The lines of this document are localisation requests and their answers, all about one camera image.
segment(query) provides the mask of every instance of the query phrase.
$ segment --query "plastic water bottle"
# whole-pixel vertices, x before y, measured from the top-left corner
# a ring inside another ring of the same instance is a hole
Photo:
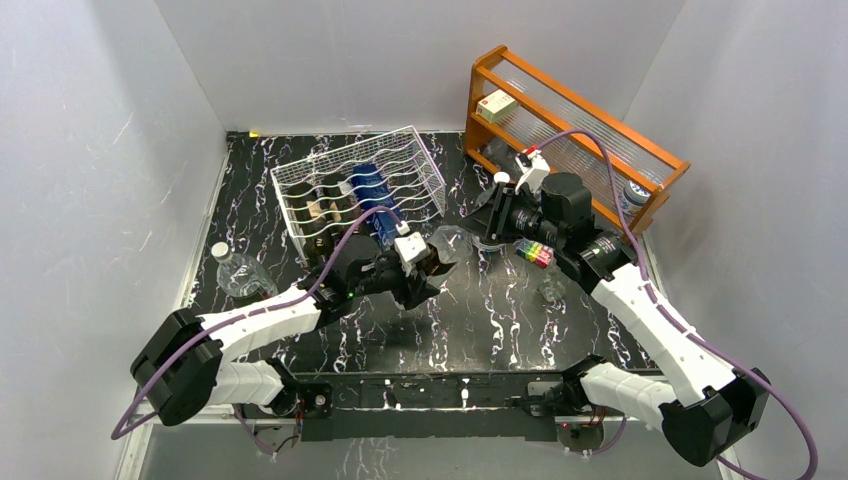
[[[501,171],[508,173],[512,178],[521,178],[523,172],[515,161],[518,152],[503,141],[501,137],[493,138],[482,150],[480,153],[486,157],[486,160],[500,167]]]
[[[467,262],[474,250],[471,234],[456,225],[442,225],[427,239],[427,243],[439,252],[439,261],[448,263]]]
[[[557,300],[565,298],[568,291],[569,278],[562,273],[562,270],[557,266],[554,258],[548,268],[545,269],[545,276],[542,277],[542,283],[539,284],[539,293],[542,298],[548,303],[554,303]]]
[[[212,245],[212,256],[218,260],[218,285],[233,299],[236,307],[244,307],[278,293],[274,281],[255,258],[234,253],[225,242]]]

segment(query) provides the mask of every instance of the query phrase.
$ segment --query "black marble tabletop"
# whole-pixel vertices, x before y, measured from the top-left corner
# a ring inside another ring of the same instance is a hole
[[[233,308],[215,281],[217,263],[209,248],[218,241],[255,256],[280,291],[301,278],[305,266],[286,237],[270,171],[365,138],[231,133],[229,163],[192,290],[192,310]],[[439,224],[456,224],[491,177],[465,157],[462,134],[422,138],[447,183],[445,218],[417,226],[426,236]],[[546,302],[537,291],[543,273],[506,248],[475,252],[454,271],[441,295],[414,310],[399,310],[389,293],[374,295],[340,322],[274,342],[252,352],[250,359],[279,356],[294,372],[551,370],[589,353],[622,367],[652,366],[633,337],[576,284],[568,285],[563,300]]]

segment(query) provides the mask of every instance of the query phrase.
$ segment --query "rainbow block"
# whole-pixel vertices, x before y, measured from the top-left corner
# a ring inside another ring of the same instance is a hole
[[[533,242],[530,240],[522,240],[521,243],[518,244],[518,248],[515,250],[515,253],[518,254],[519,257],[535,263],[541,268],[546,268],[551,264],[551,260],[554,258],[554,251],[550,247],[546,247],[539,242]]]

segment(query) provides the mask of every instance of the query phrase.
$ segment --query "orange wooden frame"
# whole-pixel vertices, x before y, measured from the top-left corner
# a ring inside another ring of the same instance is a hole
[[[518,104],[521,105],[525,110],[539,118],[539,120],[550,125],[551,128],[553,128],[554,130],[563,131],[572,128],[571,125],[569,125],[567,122],[557,117],[556,115],[545,109],[543,106],[541,106],[538,102],[525,95],[524,93],[513,87],[510,83],[506,82],[502,78],[498,77],[494,72],[492,72],[492,68],[494,68],[497,64],[504,60],[515,65],[518,69],[522,70],[527,75],[535,78],[540,83],[544,84],[552,91],[556,92],[557,94],[568,99],[575,105],[579,106],[598,120],[606,123],[608,126],[615,129],[618,133],[632,141],[634,144],[640,146],[646,152],[653,155],[655,158],[657,158],[658,160],[673,169],[672,173],[668,177],[666,177],[662,183],[657,184],[652,182],[650,179],[646,178],[633,167],[622,162],[619,158],[615,157],[615,155],[610,156],[613,168],[616,172],[618,172],[618,174],[622,175],[628,180],[632,180],[633,182],[637,183],[641,187],[651,192],[651,197],[642,207],[642,210],[630,222],[630,229],[634,233],[639,234],[645,231],[645,229],[648,228],[648,226],[653,221],[654,213],[668,200],[667,190],[669,189],[669,187],[671,187],[671,185],[677,182],[680,176],[683,175],[686,170],[689,169],[689,162],[682,161],[677,157],[671,155],[670,153],[666,152],[665,150],[657,146],[655,143],[651,142],[650,140],[643,137],[630,127],[621,123],[618,119],[612,117],[600,108],[589,103],[583,97],[577,95],[574,91],[557,82],[551,76],[547,75],[546,73],[542,72],[533,65],[530,65],[514,53],[510,52],[509,49],[507,49],[507,47],[504,45],[500,45],[492,49],[485,55],[481,56],[477,59],[476,62],[474,62],[474,65],[471,67],[471,85],[469,87],[468,93],[468,118],[465,124],[465,153],[468,154],[468,156],[473,158],[475,161],[483,165],[486,170],[495,173],[499,170],[499,168],[480,154],[481,147],[486,145],[494,137],[500,137],[512,148],[518,151],[527,148],[527,145],[523,145],[515,137],[506,132],[503,128],[501,128],[497,124],[489,123],[488,121],[483,119],[483,117],[475,113],[477,102],[479,102],[484,97],[483,84],[487,81],[495,87],[503,90],[513,98],[515,98]],[[573,140],[580,148],[593,155],[599,161],[603,161],[603,157],[601,156],[600,151],[594,143],[587,140],[583,136],[576,136],[573,138]],[[592,199],[592,206],[594,207],[596,212],[604,216],[613,225],[621,229],[621,223],[618,221],[618,217],[612,210],[607,208],[605,205],[603,205],[596,199]]]

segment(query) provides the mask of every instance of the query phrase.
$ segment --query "bottle cap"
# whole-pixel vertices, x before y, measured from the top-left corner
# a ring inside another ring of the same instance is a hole
[[[509,183],[509,174],[506,172],[498,172],[495,174],[495,183]]]
[[[226,242],[218,242],[212,245],[212,256],[221,263],[227,263],[233,258],[233,252]]]

